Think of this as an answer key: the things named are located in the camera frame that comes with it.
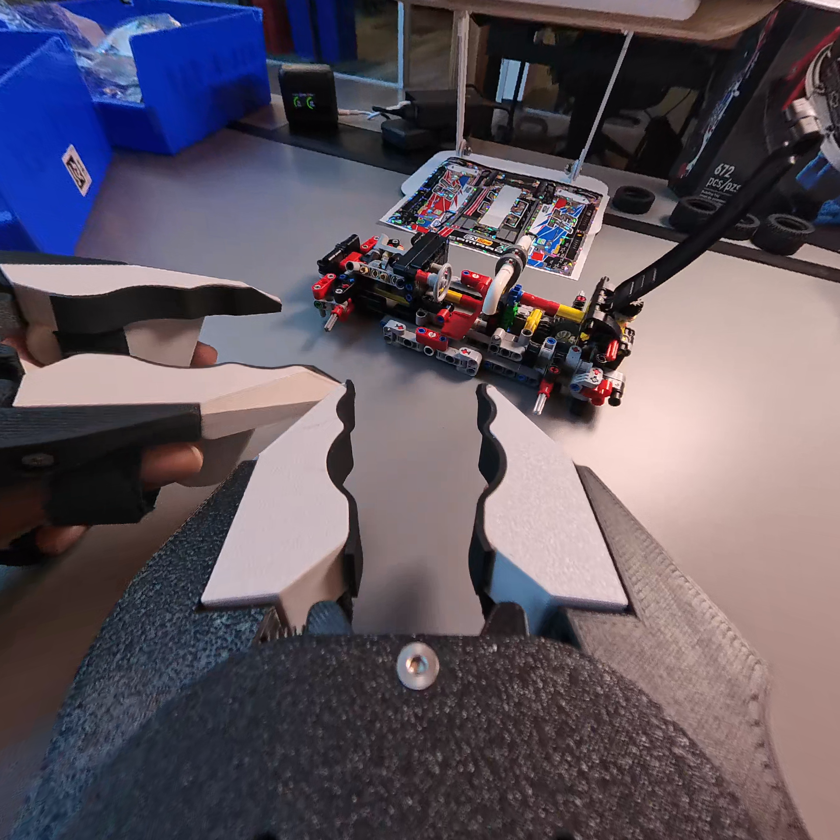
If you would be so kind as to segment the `black power adapter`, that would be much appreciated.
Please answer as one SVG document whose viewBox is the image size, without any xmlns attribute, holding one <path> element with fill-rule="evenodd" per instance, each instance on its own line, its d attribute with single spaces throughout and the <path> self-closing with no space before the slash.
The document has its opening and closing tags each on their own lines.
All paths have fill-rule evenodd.
<svg viewBox="0 0 840 840">
<path fill-rule="evenodd" d="M 406 91 L 403 101 L 390 107 L 373 106 L 382 116 L 384 144 L 399 151 L 454 147 L 457 93 L 455 90 Z"/>
</svg>

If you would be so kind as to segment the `red lego seat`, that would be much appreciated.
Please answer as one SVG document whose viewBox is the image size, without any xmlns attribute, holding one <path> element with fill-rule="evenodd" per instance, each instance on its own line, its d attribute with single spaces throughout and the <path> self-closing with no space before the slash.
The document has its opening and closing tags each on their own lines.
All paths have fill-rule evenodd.
<svg viewBox="0 0 840 840">
<path fill-rule="evenodd" d="M 477 310 L 453 310 L 438 328 L 438 332 L 445 336 L 447 340 L 461 341 L 473 329 L 480 314 L 480 306 Z"/>
</svg>

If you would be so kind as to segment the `clear plastic wrap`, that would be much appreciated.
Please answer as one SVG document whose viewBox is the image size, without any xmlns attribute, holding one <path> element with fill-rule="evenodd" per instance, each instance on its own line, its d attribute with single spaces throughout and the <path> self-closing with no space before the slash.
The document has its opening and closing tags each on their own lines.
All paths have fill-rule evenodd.
<svg viewBox="0 0 840 840">
<path fill-rule="evenodd" d="M 94 98 L 143 102 L 131 41 L 135 37 L 179 28 L 166 13 L 131 16 L 104 27 L 92 18 L 72 13 L 57 3 L 31 7 L 1 3 L 2 30 L 19 32 L 55 30 L 66 36 L 77 67 Z"/>
</svg>

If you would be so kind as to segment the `metal rod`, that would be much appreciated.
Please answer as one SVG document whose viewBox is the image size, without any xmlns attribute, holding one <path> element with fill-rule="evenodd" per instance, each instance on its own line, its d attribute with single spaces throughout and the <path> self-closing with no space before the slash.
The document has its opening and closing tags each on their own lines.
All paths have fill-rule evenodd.
<svg viewBox="0 0 840 840">
<path fill-rule="evenodd" d="M 602 120 L 602 116 L 604 114 L 604 110 L 606 109 L 606 105 L 609 101 L 609 98 L 612 95 L 612 91 L 613 91 L 614 85 L 616 83 L 616 79 L 619 75 L 620 69 L 621 69 L 622 64 L 624 62 L 624 59 L 625 59 L 625 56 L 627 54 L 629 45 L 630 45 L 630 43 L 631 43 L 631 41 L 634 37 L 634 31 L 633 30 L 623 31 L 623 35 L 624 35 L 623 46 L 621 48 L 620 53 L 618 54 L 618 58 L 616 59 L 616 63 L 615 63 L 614 69 L 612 71 L 612 75 L 610 76 L 610 79 L 609 79 L 609 81 L 608 81 L 608 83 L 605 87 L 605 90 L 604 90 L 602 99 L 600 101 L 598 110 L 597 110 L 597 112 L 596 112 L 596 114 L 593 118 L 591 129 L 590 129 L 590 132 L 588 134 L 587 140 L 582 147 L 581 153 L 577 156 L 576 160 L 573 162 L 573 164 L 570 167 L 570 172 L 569 172 L 569 176 L 568 176 L 569 183 L 575 182 L 576 179 L 578 178 L 578 176 L 581 172 L 582 165 L 585 162 L 586 155 L 588 154 L 588 152 L 589 152 L 589 150 L 592 146 L 592 142 L 594 140 L 594 137 L 598 133 L 599 124 Z"/>
<path fill-rule="evenodd" d="M 455 11 L 455 31 L 457 36 L 457 75 L 455 108 L 455 152 L 458 157 L 465 156 L 466 142 L 466 94 L 469 67 L 469 13 L 459 9 Z"/>
</svg>

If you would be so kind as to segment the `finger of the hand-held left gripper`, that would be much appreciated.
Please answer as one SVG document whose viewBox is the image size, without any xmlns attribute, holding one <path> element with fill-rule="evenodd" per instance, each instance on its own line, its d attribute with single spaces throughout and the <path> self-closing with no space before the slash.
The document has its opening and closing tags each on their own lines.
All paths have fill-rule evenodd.
<svg viewBox="0 0 840 840">
<path fill-rule="evenodd" d="M 75 354 L 125 354 L 188 367 L 209 317 L 278 313 L 278 297 L 236 280 L 107 262 L 3 262 L 2 332 L 49 365 Z"/>
<path fill-rule="evenodd" d="M 203 467 L 179 482 L 209 487 L 256 457 L 341 383 L 307 366 L 184 368 L 119 354 L 78 354 L 32 367 L 14 407 L 197 404 Z"/>
</svg>

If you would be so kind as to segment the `black lego set box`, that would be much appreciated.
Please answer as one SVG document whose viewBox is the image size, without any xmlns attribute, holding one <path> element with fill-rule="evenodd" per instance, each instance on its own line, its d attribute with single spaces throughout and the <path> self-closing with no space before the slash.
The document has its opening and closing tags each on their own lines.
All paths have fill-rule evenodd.
<svg viewBox="0 0 840 840">
<path fill-rule="evenodd" d="M 761 199 L 757 215 L 791 213 L 838 225 L 838 2 L 782 2 L 745 29 L 711 83 L 695 128 L 668 184 L 678 196 L 725 201 L 792 135 L 789 117 L 804 100 L 822 145 Z"/>
</svg>

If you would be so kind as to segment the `lego car chassis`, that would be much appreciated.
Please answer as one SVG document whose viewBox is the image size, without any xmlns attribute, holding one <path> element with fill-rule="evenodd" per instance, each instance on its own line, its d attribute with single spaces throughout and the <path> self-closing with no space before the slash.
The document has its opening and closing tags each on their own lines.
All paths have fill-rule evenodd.
<svg viewBox="0 0 840 840">
<path fill-rule="evenodd" d="M 614 313 L 608 277 L 570 306 L 534 295 L 518 282 L 524 248 L 504 248 L 494 276 L 448 262 L 448 238 L 420 233 L 400 239 L 357 234 L 318 261 L 314 307 L 331 331 L 355 311 L 381 318 L 383 339 L 450 365 L 467 376 L 481 369 L 537 389 L 533 413 L 552 394 L 583 405 L 620 406 L 626 390 L 619 365 L 632 352 L 631 327 L 643 303 Z"/>
</svg>

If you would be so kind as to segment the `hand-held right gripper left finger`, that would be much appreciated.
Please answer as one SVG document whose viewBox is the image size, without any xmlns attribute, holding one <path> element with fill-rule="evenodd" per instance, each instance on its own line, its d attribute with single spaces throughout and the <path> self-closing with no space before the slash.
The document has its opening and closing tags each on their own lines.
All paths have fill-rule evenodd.
<svg viewBox="0 0 840 840">
<path fill-rule="evenodd" d="M 358 595 L 363 553 L 353 466 L 355 388 L 337 385 L 256 459 L 202 594 L 206 610 L 272 606 L 302 627 L 313 605 Z"/>
</svg>

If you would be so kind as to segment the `black power bank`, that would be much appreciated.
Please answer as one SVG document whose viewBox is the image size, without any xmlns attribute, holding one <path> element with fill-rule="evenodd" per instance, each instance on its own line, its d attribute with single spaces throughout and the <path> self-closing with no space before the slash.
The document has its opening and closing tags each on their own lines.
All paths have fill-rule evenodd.
<svg viewBox="0 0 840 840">
<path fill-rule="evenodd" d="M 331 135 L 339 131 L 333 69 L 325 64 L 281 63 L 278 81 L 291 133 Z"/>
</svg>

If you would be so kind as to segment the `person's left hand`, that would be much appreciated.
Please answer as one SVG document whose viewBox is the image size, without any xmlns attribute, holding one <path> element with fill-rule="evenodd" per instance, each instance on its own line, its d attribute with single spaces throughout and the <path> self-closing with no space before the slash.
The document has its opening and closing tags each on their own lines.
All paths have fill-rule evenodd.
<svg viewBox="0 0 840 840">
<path fill-rule="evenodd" d="M 161 488 L 181 482 L 201 471 L 203 451 L 199 444 L 166 444 L 147 449 L 140 462 L 143 488 L 153 495 Z M 27 480 L 2 489 L 2 551 L 29 550 L 35 562 L 51 560 L 71 550 L 90 530 L 88 524 L 58 525 L 45 505 L 49 488 L 39 480 Z"/>
</svg>

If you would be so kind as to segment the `large blue plastic bin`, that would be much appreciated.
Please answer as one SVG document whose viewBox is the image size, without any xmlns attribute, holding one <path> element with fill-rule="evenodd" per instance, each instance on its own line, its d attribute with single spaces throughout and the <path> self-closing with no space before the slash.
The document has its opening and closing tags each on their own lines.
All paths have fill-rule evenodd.
<svg viewBox="0 0 840 840">
<path fill-rule="evenodd" d="M 102 28 L 169 14 L 179 28 L 132 38 L 142 102 L 94 98 L 113 148 L 176 154 L 270 102 L 262 12 L 225 3 L 64 2 Z"/>
</svg>

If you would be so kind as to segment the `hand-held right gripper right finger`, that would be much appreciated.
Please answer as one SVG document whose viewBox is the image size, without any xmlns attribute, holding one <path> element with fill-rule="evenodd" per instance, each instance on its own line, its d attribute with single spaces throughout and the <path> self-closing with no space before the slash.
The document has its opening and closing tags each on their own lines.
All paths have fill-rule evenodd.
<svg viewBox="0 0 840 840">
<path fill-rule="evenodd" d="M 486 482 L 469 545 L 484 616 L 519 605 L 528 625 L 557 609 L 626 613 L 630 602 L 579 472 L 562 446 L 495 386 L 476 389 Z"/>
</svg>

